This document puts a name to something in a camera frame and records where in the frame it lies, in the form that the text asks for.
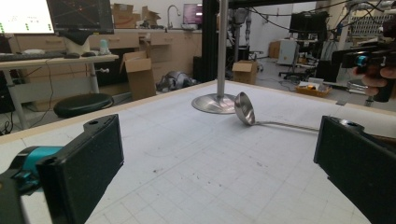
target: round metal base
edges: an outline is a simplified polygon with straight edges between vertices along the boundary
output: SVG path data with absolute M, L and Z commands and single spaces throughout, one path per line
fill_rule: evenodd
M 192 106 L 207 113 L 212 114 L 234 114 L 233 108 L 235 96 L 224 94 L 224 97 L 218 97 L 217 94 L 208 94 L 195 98 Z

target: white monitor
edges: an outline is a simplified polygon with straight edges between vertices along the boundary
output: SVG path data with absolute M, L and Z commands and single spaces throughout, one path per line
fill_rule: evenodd
M 0 7 L 0 34 L 53 34 L 46 0 L 11 0 Z

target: computer mouse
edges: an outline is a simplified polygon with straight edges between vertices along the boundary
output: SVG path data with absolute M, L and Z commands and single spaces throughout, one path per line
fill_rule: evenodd
M 96 54 L 94 52 L 85 52 L 81 54 L 81 57 L 94 57 Z
M 64 55 L 64 58 L 65 59 L 76 59 L 76 58 L 79 58 L 79 54 L 77 54 L 77 53 L 66 53 Z

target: faucet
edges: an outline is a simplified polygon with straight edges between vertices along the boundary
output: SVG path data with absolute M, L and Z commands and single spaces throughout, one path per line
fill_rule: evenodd
M 180 11 L 178 10 L 178 8 L 175 5 L 170 5 L 168 8 L 168 29 L 172 29 L 173 24 L 172 22 L 170 22 L 170 18 L 169 18 L 169 10 L 171 9 L 171 7 L 174 7 L 177 11 L 177 15 L 180 16 Z

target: ladle handle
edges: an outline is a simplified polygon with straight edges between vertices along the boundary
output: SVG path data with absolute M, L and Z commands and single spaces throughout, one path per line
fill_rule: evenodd
M 266 126 L 268 124 L 279 125 L 279 126 L 284 126 L 284 127 L 288 127 L 288 128 L 302 129 L 302 130 L 311 131 L 311 132 L 318 132 L 319 131 L 319 129 L 312 128 L 312 127 L 306 127 L 306 126 L 300 126 L 300 125 L 294 125 L 294 124 L 282 123 L 282 122 L 257 121 L 255 123 L 255 125 L 261 125 L 261 126 Z

